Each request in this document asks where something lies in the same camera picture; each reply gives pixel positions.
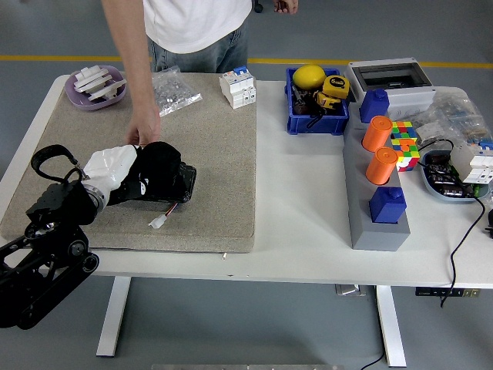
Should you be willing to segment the person's left hand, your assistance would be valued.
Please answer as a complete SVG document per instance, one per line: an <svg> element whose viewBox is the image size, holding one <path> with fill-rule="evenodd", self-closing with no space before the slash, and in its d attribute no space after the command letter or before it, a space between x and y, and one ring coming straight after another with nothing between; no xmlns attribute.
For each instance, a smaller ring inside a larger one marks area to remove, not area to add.
<svg viewBox="0 0 493 370"><path fill-rule="evenodd" d="M280 14L294 15L299 8L298 0L273 0L274 11Z"/></svg>

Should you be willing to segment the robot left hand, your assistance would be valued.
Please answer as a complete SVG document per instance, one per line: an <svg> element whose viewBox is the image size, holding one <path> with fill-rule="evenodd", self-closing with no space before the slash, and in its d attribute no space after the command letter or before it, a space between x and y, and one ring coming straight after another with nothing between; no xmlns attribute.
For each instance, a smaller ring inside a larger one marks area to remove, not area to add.
<svg viewBox="0 0 493 370"><path fill-rule="evenodd" d="M140 146L125 145L96 151L83 169L82 185L98 211L109 203L112 191L119 189L142 152Z"/></svg>

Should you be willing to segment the person's right hand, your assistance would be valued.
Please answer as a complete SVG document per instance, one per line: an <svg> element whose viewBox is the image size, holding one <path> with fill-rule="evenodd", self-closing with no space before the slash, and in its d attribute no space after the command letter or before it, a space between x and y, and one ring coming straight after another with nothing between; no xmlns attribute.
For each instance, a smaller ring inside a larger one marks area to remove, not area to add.
<svg viewBox="0 0 493 370"><path fill-rule="evenodd" d="M156 104L134 106L126 132L126 143L146 146L159 139L161 122Z"/></svg>

